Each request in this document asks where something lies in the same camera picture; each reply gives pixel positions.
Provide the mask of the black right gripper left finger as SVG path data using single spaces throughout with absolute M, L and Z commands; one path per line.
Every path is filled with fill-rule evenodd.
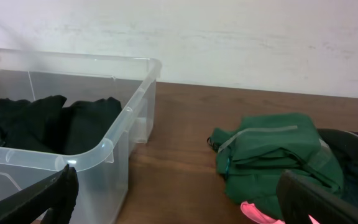
M 79 182 L 74 167 L 63 170 L 0 201 L 0 224 L 68 224 L 76 205 Z

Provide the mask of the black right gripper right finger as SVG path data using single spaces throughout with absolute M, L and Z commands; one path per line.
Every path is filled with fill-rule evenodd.
M 286 224 L 358 224 L 358 208 L 286 170 L 276 195 Z

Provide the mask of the dark green garment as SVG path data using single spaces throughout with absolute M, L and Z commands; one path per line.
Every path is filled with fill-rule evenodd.
M 339 162 L 305 114 L 247 116 L 234 131 L 215 128 L 208 144 L 217 154 L 216 171 L 226 182 L 226 195 L 274 219 L 283 218 L 276 187 L 285 170 L 336 196 L 343 193 Z

